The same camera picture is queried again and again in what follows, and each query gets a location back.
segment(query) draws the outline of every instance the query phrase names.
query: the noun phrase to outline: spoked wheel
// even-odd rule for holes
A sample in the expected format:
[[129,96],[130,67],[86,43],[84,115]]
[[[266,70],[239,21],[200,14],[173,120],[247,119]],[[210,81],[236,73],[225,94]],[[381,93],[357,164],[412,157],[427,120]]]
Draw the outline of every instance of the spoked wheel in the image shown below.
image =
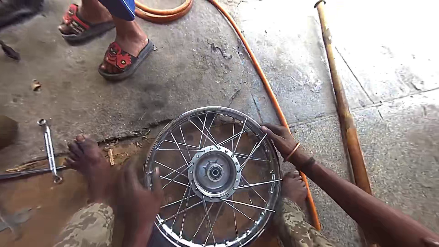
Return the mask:
[[144,167],[160,169],[164,206],[156,217],[176,246],[243,246],[257,238],[280,191],[277,153],[259,124],[237,110],[188,111],[160,132]]

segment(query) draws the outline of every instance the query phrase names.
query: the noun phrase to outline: rubber hose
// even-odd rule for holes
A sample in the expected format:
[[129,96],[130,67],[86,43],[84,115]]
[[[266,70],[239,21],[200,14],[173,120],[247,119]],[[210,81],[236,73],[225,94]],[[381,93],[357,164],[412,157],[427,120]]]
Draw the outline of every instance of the rubber hose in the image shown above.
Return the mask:
[[138,17],[154,23],[166,23],[183,17],[192,8],[193,0],[186,0],[180,6],[173,9],[154,9],[142,3],[136,2],[135,13]]
[[[242,43],[244,44],[245,49],[247,50],[248,54],[250,55],[250,58],[253,62],[253,65],[255,66],[256,72],[261,77],[262,83],[264,84],[265,90],[267,91],[268,97],[270,98],[271,103],[273,104],[274,109],[276,110],[277,117],[279,118],[280,123],[288,129],[288,131],[291,134],[291,130],[288,127],[287,120],[285,119],[284,113],[282,112],[281,106],[279,105],[279,102],[277,101],[276,96],[274,95],[273,90],[271,89],[270,84],[268,83],[267,77],[265,76],[264,72],[262,71],[261,65],[259,65],[258,60],[256,59],[255,55],[253,54],[252,50],[250,49],[250,46],[248,45],[247,41],[244,38],[244,35],[239,30],[238,26],[236,25],[235,21],[232,19],[232,17],[221,7],[221,5],[218,4],[216,0],[210,0],[211,3],[229,20],[230,24],[232,24],[233,28],[235,29],[235,32],[241,39]],[[303,172],[299,172],[300,176],[302,177],[303,182],[306,185],[307,190],[307,200],[308,200],[308,207],[309,207],[309,213],[311,214],[311,218],[313,220],[314,227],[320,231],[320,221],[319,216],[317,214],[317,209],[314,204],[313,196],[311,195],[311,191],[309,190],[309,184],[308,179],[306,178],[305,174]]]

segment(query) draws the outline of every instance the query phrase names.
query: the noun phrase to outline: red sandal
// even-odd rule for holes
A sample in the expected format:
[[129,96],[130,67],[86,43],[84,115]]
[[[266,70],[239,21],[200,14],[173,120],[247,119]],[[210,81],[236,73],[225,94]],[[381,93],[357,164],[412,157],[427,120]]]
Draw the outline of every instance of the red sandal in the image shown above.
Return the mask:
[[78,13],[78,5],[71,4],[68,11],[62,17],[64,24],[69,26],[75,33],[63,34],[62,37],[71,43],[81,43],[93,39],[108,30],[114,28],[113,21],[99,24],[91,24],[81,18]]
[[101,70],[102,64],[99,66],[98,72],[102,77],[111,81],[123,80],[127,77],[130,77],[151,53],[153,48],[154,44],[150,39],[148,39],[148,44],[139,52],[138,56],[135,57],[128,52],[123,51],[116,42],[113,42],[110,44],[107,52],[105,53],[104,61],[115,66],[122,72],[108,73],[104,70]]

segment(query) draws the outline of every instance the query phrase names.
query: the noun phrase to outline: wheel hub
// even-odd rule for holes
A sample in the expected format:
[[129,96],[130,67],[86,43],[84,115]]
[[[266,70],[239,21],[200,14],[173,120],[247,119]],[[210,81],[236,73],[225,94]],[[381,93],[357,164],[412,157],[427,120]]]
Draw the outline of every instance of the wheel hub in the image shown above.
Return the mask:
[[210,202],[232,196],[233,188],[241,179],[236,156],[232,157],[232,152],[225,147],[218,148],[212,145],[201,149],[192,158],[192,166],[188,169],[191,189]]

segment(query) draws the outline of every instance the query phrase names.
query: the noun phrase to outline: camouflage pants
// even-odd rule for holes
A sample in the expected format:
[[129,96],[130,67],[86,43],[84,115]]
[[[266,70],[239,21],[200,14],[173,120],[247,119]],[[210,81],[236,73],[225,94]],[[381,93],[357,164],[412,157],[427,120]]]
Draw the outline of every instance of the camouflage pants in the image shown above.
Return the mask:
[[[313,226],[304,221],[300,207],[283,198],[275,214],[279,237],[285,247],[333,247]],[[76,212],[64,227],[54,247],[111,246],[114,214],[110,206],[91,203]]]
[[274,222],[279,226],[279,237],[285,247],[334,247],[304,218],[304,213],[295,202],[282,198]]
[[54,247],[111,246],[113,209],[103,203],[91,203],[76,212],[58,236]]

